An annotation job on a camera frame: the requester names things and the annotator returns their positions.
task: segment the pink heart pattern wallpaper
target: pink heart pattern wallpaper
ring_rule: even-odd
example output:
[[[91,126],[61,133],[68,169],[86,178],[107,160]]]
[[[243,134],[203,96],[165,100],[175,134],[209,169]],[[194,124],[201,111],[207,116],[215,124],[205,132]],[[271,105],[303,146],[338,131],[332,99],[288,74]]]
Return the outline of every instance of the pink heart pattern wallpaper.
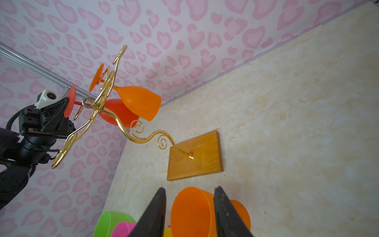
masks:
[[[167,103],[359,2],[2,0],[0,42],[86,90],[127,44],[116,85]]]
[[[62,92],[57,85],[0,57],[0,127],[20,109],[36,102],[44,89]],[[74,106],[70,120],[79,109]],[[91,115],[84,109],[75,127]],[[12,130],[19,131],[18,121]],[[62,148],[57,139],[52,149]],[[126,138],[119,128],[99,116],[77,141],[63,162],[38,164],[27,186],[0,211],[0,236],[92,236],[117,169]]]

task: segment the orange plastic cup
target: orange plastic cup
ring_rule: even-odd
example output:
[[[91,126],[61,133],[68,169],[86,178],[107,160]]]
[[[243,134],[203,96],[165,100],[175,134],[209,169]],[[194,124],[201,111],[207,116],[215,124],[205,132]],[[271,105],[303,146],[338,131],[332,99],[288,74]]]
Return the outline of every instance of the orange plastic cup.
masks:
[[[171,210],[171,231],[180,237],[217,236],[214,195],[195,187],[183,189]]]
[[[69,98],[69,103],[64,110],[64,117],[68,118],[72,112],[72,109],[74,107],[75,98],[76,98],[76,87],[72,86],[67,94],[67,98]]]
[[[103,68],[104,64],[102,63],[97,72],[95,73],[94,78],[92,79],[91,85],[89,86],[89,92],[91,92],[95,88],[97,83],[100,81],[101,74],[103,74]]]
[[[134,120],[138,120],[139,117],[138,115],[135,115],[134,113],[132,113],[125,105],[124,103],[122,102],[122,100],[120,99],[110,99],[110,100],[106,100],[105,101],[105,107],[109,110],[111,110],[113,113],[115,113],[120,119],[121,119],[121,122],[122,124],[126,127],[126,128],[130,128],[130,124],[134,121]],[[117,126],[117,122],[116,120],[114,120],[114,118],[112,118],[110,115],[106,114],[106,113],[100,113],[99,114],[100,117],[102,117],[105,121],[107,121],[108,123],[110,124],[113,124],[113,125],[116,125]]]
[[[135,115],[152,121],[161,107],[162,98],[139,86],[113,87],[119,93],[122,102]]]
[[[250,216],[246,208],[239,201],[231,200],[230,202],[236,209],[237,213],[240,215],[240,218],[242,219],[243,223],[245,223],[246,227],[250,230],[251,228]]]

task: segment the wooden base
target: wooden base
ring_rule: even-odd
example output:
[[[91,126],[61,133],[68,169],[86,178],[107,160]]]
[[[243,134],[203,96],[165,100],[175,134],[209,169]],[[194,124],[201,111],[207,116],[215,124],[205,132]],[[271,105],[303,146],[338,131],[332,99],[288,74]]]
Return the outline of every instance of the wooden base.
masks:
[[[178,148],[193,154],[190,159],[172,146],[168,161],[167,180],[174,181],[205,174],[222,172],[220,137],[212,131],[177,144]]]

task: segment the yellow plastic cup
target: yellow plastic cup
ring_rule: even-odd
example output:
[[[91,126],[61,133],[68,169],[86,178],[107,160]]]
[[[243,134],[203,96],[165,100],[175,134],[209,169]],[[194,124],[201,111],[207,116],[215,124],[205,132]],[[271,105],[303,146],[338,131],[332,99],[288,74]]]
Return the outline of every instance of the yellow plastic cup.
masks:
[[[126,213],[104,211],[97,221],[93,237],[111,237],[113,230],[121,222],[136,223],[134,218]]]
[[[164,229],[163,237],[173,237],[170,228],[165,228]]]

